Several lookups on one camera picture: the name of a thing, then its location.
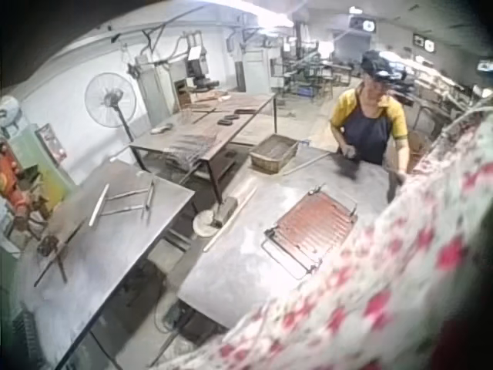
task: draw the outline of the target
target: table top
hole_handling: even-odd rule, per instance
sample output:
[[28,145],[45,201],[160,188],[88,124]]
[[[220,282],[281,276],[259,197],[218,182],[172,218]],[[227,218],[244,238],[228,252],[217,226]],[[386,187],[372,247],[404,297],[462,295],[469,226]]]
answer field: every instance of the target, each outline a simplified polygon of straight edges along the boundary
[[[152,174],[127,163],[107,161],[56,209],[49,221],[54,229],[57,226],[53,225],[60,225],[60,220],[85,219],[64,249],[66,284],[58,265],[53,264],[34,288],[45,258],[30,248],[19,259],[13,291],[17,300],[34,314],[39,342],[52,368],[63,365],[123,278],[154,247],[192,198],[193,191],[154,177],[155,191],[148,217],[141,218],[141,211],[137,210],[101,216],[93,227],[88,226],[107,183],[111,197],[147,188],[152,178]],[[145,199],[146,193],[141,193],[107,201],[104,211],[140,205]]]
[[[302,146],[283,171],[323,153]],[[381,166],[357,165],[337,154],[286,176],[259,173],[247,161],[225,193],[235,195],[233,189],[249,181],[256,184],[256,193],[210,251],[200,256],[178,292],[179,299],[227,328],[253,306],[286,294],[300,283],[261,244],[263,232],[309,190],[325,183],[324,191],[329,190],[346,207],[351,209],[354,202],[350,198],[355,200],[359,219],[352,233],[370,224],[387,206],[387,172]],[[324,263],[330,263],[329,254]]]
[[208,100],[204,102],[196,102],[191,106],[194,112],[224,112],[234,113],[236,109],[254,109],[256,113],[262,110],[276,94],[248,94],[246,92],[230,92],[231,96],[223,96],[221,101]]
[[239,119],[233,120],[231,126],[218,125],[217,121],[222,119],[226,114],[209,113],[195,123],[178,124],[172,130],[157,135],[151,135],[149,131],[131,142],[130,146],[149,152],[166,153],[169,152],[169,148],[182,135],[211,136],[215,137],[214,144],[200,157],[201,160],[211,160],[253,118],[251,114],[242,114]]

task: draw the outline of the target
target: floor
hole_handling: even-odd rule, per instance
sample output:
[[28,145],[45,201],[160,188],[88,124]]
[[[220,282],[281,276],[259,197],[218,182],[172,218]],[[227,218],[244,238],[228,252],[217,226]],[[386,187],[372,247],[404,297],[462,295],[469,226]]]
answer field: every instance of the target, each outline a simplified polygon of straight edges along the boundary
[[[298,96],[285,96],[278,104],[278,132],[297,140],[309,140],[310,145],[326,150],[335,150],[337,145],[326,130],[328,117],[334,107],[335,99],[347,87],[334,88],[334,99],[315,99]],[[234,142],[257,144],[273,132],[273,117],[269,108],[258,115]],[[237,162],[247,158],[248,146],[232,144],[228,150],[237,154]],[[160,172],[159,159],[149,157],[146,165],[153,172]],[[222,179],[226,186],[239,165]],[[192,179],[187,187],[196,191],[196,206],[206,209],[213,204],[210,185],[201,179]],[[98,347],[94,338],[125,370],[148,368],[158,357],[159,349],[168,338],[164,317],[176,302],[176,292],[200,256],[207,240],[197,237],[191,230],[193,210],[187,209],[173,226],[184,235],[188,242],[170,237],[172,241],[187,249],[184,254],[166,240],[161,240],[151,251],[147,261],[127,278],[114,298],[106,305],[100,319],[92,327],[72,356],[72,364],[77,369],[104,370],[115,368]],[[213,323],[198,315],[186,327],[186,333],[179,335],[168,349],[159,357],[157,363],[185,354],[196,348],[199,334],[211,332]]]

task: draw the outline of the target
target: dark apron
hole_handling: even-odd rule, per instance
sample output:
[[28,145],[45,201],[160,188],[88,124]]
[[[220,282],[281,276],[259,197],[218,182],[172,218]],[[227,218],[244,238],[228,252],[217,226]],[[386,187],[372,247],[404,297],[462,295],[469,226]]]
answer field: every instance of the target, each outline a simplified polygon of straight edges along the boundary
[[384,108],[379,117],[367,118],[361,110],[359,96],[356,99],[356,108],[344,122],[344,139],[356,148],[358,159],[381,165],[392,127],[387,111]]

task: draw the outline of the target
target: yellow shirt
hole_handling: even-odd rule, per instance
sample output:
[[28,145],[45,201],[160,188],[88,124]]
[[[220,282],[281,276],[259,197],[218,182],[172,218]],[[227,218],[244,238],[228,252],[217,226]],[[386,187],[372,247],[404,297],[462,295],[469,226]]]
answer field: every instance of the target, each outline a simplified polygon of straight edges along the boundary
[[[356,108],[356,89],[349,89],[344,92],[337,100],[336,106],[330,118],[330,124],[334,127],[341,128],[344,126],[346,118]],[[392,136],[394,139],[404,139],[407,137],[406,116],[402,105],[391,96],[383,96],[378,106],[381,108],[378,115],[383,109],[387,110],[387,117],[392,124]]]

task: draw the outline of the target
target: standing fan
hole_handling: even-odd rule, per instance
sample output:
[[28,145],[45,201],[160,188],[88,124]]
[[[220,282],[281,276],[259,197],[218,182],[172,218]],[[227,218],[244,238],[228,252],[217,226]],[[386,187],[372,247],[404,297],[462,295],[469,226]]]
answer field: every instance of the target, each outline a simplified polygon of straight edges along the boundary
[[[87,86],[86,109],[101,126],[113,129],[123,125],[129,140],[133,141],[127,122],[136,112],[136,94],[126,79],[111,72],[98,74]],[[139,166],[145,169],[139,153],[130,149]]]

